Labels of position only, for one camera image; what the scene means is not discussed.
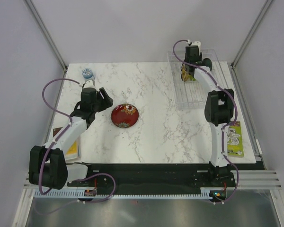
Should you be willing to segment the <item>yellow patterned plate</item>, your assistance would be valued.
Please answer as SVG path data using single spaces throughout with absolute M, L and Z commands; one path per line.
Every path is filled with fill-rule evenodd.
M 183 82 L 191 81 L 191 75 L 190 75 L 189 71 L 186 71 L 184 65 L 181 67 L 180 76 L 181 76 L 181 79 L 182 79 Z

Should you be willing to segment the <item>red floral plate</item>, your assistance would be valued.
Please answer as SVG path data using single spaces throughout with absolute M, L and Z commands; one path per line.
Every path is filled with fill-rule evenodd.
M 137 123 L 138 119 L 139 111 L 132 104 L 117 105 L 111 112 L 111 121 L 119 128 L 130 128 Z

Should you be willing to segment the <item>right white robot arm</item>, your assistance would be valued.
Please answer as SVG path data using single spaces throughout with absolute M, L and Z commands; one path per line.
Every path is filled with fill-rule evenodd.
M 227 131 L 232 118 L 237 117 L 234 91 L 222 88 L 213 77 L 212 62 L 202 58 L 199 42 L 190 42 L 185 47 L 185 59 L 182 63 L 182 81 L 196 80 L 207 92 L 204 115 L 210 125 L 212 135 L 212 154 L 207 174 L 208 183 L 220 185 L 231 177 L 230 163 L 227 158 Z

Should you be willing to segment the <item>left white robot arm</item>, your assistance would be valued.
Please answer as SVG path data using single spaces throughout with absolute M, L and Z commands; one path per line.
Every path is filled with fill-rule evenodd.
M 94 174 L 83 164 L 66 164 L 65 155 L 73 143 L 95 120 L 96 113 L 113 105 L 104 88 L 83 88 L 80 101 L 70 114 L 70 122 L 51 141 L 30 151 L 29 182 L 38 185 L 42 195 L 62 189 L 67 182 L 78 180 L 84 186 L 94 182 Z

